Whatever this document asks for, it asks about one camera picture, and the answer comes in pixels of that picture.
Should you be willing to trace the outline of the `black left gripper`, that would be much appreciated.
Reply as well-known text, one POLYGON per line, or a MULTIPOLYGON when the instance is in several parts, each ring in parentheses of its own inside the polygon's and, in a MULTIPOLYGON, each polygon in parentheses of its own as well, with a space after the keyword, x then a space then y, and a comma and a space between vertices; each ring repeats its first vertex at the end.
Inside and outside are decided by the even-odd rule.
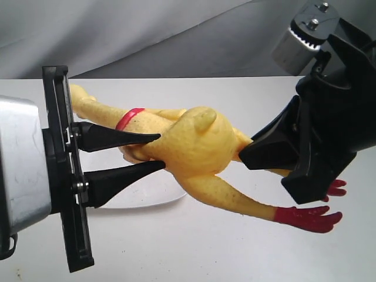
POLYGON ((85 183, 78 148, 97 152, 125 145, 143 145, 157 140, 161 134, 124 132, 90 122, 74 123, 67 74, 67 66, 42 67, 48 116, 48 128, 43 129, 42 134, 51 212, 61 216, 68 269, 74 273, 94 265, 85 207, 102 207, 134 182, 166 165, 161 160, 154 160, 84 172, 88 184, 85 183))

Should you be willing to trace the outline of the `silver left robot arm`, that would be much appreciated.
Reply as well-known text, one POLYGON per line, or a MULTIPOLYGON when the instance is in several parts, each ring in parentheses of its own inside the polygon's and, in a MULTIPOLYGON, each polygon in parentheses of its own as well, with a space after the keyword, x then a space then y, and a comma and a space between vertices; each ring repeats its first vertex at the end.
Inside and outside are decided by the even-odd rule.
POLYGON ((67 75, 65 65, 42 68, 46 128, 32 101, 1 96, 1 259, 14 254, 20 231, 59 214, 68 268, 76 272, 95 263, 87 208, 103 206, 166 165, 157 160, 84 172, 80 151, 144 145, 159 135, 74 121, 67 75))

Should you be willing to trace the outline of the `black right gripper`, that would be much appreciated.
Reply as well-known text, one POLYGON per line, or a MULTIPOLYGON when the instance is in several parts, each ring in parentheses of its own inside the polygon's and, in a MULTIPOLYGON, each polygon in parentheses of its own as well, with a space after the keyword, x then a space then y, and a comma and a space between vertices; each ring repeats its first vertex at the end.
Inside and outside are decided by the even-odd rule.
POLYGON ((328 2, 306 2, 272 57, 299 81, 240 151, 248 169, 295 170, 310 147, 357 153, 375 145, 375 40, 328 2))

